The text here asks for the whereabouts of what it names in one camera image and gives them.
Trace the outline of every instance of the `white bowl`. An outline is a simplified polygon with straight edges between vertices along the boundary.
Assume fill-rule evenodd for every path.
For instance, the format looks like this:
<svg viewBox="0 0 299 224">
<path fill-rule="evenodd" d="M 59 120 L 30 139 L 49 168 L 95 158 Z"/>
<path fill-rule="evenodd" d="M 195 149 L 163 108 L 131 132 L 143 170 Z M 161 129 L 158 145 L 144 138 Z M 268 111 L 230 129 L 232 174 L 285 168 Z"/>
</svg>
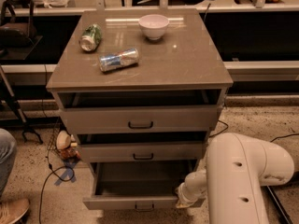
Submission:
<svg viewBox="0 0 299 224">
<path fill-rule="evenodd" d="M 149 40 L 160 39 L 167 30 L 169 19 L 163 15 L 151 14 L 139 19 L 139 26 Z"/>
</svg>

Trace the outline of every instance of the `drawer cabinet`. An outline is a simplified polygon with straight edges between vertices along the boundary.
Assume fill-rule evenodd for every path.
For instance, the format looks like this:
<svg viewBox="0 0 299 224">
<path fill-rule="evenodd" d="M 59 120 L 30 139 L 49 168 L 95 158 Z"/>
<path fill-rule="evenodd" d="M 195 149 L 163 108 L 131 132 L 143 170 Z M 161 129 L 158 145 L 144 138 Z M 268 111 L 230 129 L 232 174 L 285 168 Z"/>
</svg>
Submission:
<svg viewBox="0 0 299 224">
<path fill-rule="evenodd" d="M 137 22 L 151 12 L 170 18 L 156 42 Z M 97 51 L 85 53 L 78 40 L 95 22 L 103 39 Z M 137 65 L 100 71 L 99 56 L 131 46 L 139 52 Z M 232 83 L 195 9 L 84 12 L 47 89 L 91 168 L 86 206 L 176 207 L 176 188 L 204 157 Z"/>
</svg>

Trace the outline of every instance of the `can label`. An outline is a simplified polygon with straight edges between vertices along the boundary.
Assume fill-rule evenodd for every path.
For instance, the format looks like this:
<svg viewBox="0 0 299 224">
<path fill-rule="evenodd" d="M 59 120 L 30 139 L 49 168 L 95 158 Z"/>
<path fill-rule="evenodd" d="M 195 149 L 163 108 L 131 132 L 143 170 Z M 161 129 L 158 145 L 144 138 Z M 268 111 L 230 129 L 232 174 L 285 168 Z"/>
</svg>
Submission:
<svg viewBox="0 0 299 224">
<path fill-rule="evenodd" d="M 125 51 L 101 56 L 100 68 L 103 72 L 123 68 L 139 62 L 139 54 L 137 49 L 127 49 Z"/>
<path fill-rule="evenodd" d="M 102 30 L 101 27 L 94 23 L 88 26 L 82 33 L 79 44 L 82 49 L 86 51 L 94 51 L 102 39 Z"/>
</svg>

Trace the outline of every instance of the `soda can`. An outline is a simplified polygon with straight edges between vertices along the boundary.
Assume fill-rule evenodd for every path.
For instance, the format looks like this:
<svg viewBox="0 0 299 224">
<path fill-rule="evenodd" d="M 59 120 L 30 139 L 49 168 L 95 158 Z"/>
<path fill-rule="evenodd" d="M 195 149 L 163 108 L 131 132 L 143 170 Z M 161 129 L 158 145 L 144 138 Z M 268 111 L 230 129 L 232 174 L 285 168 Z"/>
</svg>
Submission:
<svg viewBox="0 0 299 224">
<path fill-rule="evenodd" d="M 94 51 L 99 46 L 102 39 L 101 27 L 94 23 L 89 25 L 79 40 L 79 44 L 85 51 Z"/>
<path fill-rule="evenodd" d="M 101 71 L 106 72 L 138 63 L 139 54 L 137 49 L 127 49 L 119 53 L 101 56 L 99 60 Z"/>
</svg>

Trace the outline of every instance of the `cabinet top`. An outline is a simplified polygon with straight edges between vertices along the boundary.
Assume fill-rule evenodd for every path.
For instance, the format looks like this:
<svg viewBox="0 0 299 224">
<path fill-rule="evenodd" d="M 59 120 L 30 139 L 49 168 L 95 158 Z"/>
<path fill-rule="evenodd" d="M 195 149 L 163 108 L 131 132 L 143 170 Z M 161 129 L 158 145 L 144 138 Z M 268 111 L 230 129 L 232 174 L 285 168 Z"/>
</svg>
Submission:
<svg viewBox="0 0 299 224">
<path fill-rule="evenodd" d="M 163 14 L 169 20 L 158 41 L 143 36 L 138 20 Z M 78 41 L 86 27 L 97 23 L 102 40 L 95 52 Z M 136 48 L 139 63 L 103 73 L 99 57 Z M 196 9 L 85 11 L 47 85 L 49 91 L 129 91 L 222 88 L 233 81 Z"/>
</svg>

